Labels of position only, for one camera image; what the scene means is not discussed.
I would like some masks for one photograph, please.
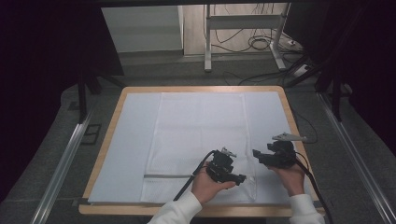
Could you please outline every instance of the wall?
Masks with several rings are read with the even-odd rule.
[[[183,49],[181,7],[102,8],[117,52]]]

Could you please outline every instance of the metal rail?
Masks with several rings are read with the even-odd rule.
[[[85,130],[87,129],[88,123],[92,117],[92,113],[94,107],[96,106],[96,98],[92,104],[92,107],[88,111],[88,115],[85,120],[76,126],[69,143],[67,144],[66,149],[64,150],[64,154],[61,157],[61,160],[56,167],[56,170],[47,186],[47,189],[35,210],[35,214],[31,220],[31,224],[43,224],[46,223],[47,218],[50,215],[50,210],[55,203],[56,197],[61,189],[61,186],[66,178],[67,172],[70,168],[70,165],[76,155],[76,151],[78,149],[79,143],[84,135]]]
[[[368,193],[370,194],[379,214],[381,215],[384,223],[392,224],[396,223],[396,216],[393,212],[393,208],[391,207],[389,200],[385,196],[384,192],[380,188],[380,186],[376,183],[374,177],[371,175],[369,168],[364,163],[361,154],[359,153],[356,146],[353,144],[352,139],[349,137],[347,130],[344,128],[342,122],[339,122],[335,115],[331,110],[331,102],[325,93],[318,93],[318,98],[322,103],[327,116],[332,123],[335,131],[337,132],[338,137],[340,138],[344,149],[346,150],[350,160],[355,166],[356,171],[358,172],[361,181],[366,187]]]

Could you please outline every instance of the wooden table frame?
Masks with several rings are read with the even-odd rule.
[[[116,129],[123,103],[128,93],[134,92],[248,92],[248,91],[277,91],[280,101],[286,114],[287,121],[292,134],[299,135],[293,115],[291,114],[288,99],[284,90],[278,86],[180,86],[180,87],[127,87],[123,89],[120,99],[117,103],[113,117],[108,126],[105,139],[92,169],[91,177],[83,194],[86,201],[91,195],[93,185],[102,169],[105,157],[110,146],[111,139]],[[295,142],[300,154],[307,158],[304,145],[302,142]],[[314,201],[318,196],[310,185],[311,197]],[[161,208],[162,204],[156,203],[95,203],[80,204],[79,212],[85,215],[135,215],[135,216],[153,216]],[[324,209],[317,209],[324,215]],[[268,204],[238,204],[238,205],[204,205],[203,210],[197,214],[197,217],[290,217],[291,209],[286,205],[268,205]]]

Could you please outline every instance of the hand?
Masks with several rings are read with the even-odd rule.
[[[235,182],[233,181],[216,183],[206,173],[206,166],[207,162],[192,183],[191,192],[195,195],[200,204],[207,203],[212,200],[222,189],[230,189],[235,186]]]
[[[276,167],[268,167],[273,170],[282,179],[282,184],[288,191],[289,196],[304,194],[304,171],[297,164],[292,165],[288,169],[279,169]]]

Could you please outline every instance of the black cable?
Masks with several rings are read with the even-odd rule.
[[[300,117],[303,120],[305,120],[306,122],[308,122],[308,124],[311,126],[312,130],[314,130],[314,132],[315,132],[315,140],[310,141],[310,142],[304,142],[304,143],[306,143],[306,144],[314,144],[314,143],[316,143],[318,141],[318,131],[314,127],[314,125],[308,119],[306,119],[301,114],[299,114],[291,105],[290,105],[290,109],[291,109],[291,112],[293,112],[293,115],[296,114],[298,117]]]
[[[296,162],[296,164],[298,166],[300,166],[301,169],[303,169],[304,173],[306,174],[306,176],[308,176],[309,180],[311,181],[312,187],[315,190],[315,193],[318,195],[318,198],[324,208],[324,211],[327,214],[327,217],[329,219],[330,224],[333,224],[332,222],[332,214],[330,213],[329,207],[327,206],[327,204],[324,202],[323,197],[321,196],[319,189],[318,189],[318,185],[317,182],[315,181],[314,176],[311,174],[311,172],[309,172],[309,170],[297,159],[294,159],[294,161]]]
[[[209,153],[207,153],[207,155],[204,157],[204,159],[199,163],[198,167],[195,169],[194,172],[192,172],[192,175],[190,176],[190,178],[187,180],[186,184],[184,184],[183,188],[181,188],[181,190],[178,192],[177,196],[175,197],[174,201],[177,201],[180,196],[184,193],[184,191],[186,191],[186,189],[189,187],[189,185],[191,184],[192,180],[198,175],[199,171],[201,170],[202,167],[204,167],[205,161],[206,159],[212,155],[213,153],[215,153],[215,150],[210,151]]]
[[[318,189],[318,185],[317,185],[317,182],[315,181],[314,176],[313,176],[312,173],[309,171],[309,169],[306,168],[306,167],[295,157],[295,155],[294,155],[294,154],[299,154],[299,155],[301,155],[301,154],[298,153],[298,152],[296,152],[296,151],[294,151],[294,153],[291,154],[291,153],[285,151],[285,149],[283,149],[283,148],[281,148],[281,147],[278,147],[277,149],[278,149],[278,150],[281,150],[281,151],[284,153],[284,155],[285,155],[286,157],[288,157],[288,158],[294,160],[294,162],[304,171],[305,175],[308,176],[309,181],[311,182],[312,187],[314,188],[314,191],[315,191],[315,193],[317,194],[318,199],[319,199],[320,203],[322,204],[322,206],[323,206],[323,208],[324,208],[324,211],[325,211],[326,214],[327,214],[327,217],[328,217],[328,219],[329,219],[330,224],[333,224],[333,222],[332,222],[332,214],[330,213],[329,207],[327,206],[326,202],[324,201],[323,197],[322,197],[321,194],[320,194],[320,191],[319,191],[319,189]],[[307,164],[307,166],[308,166],[308,162],[307,162],[306,158],[305,158],[303,155],[301,155],[301,156],[304,158],[304,160],[305,160],[305,162],[306,162],[306,164]]]

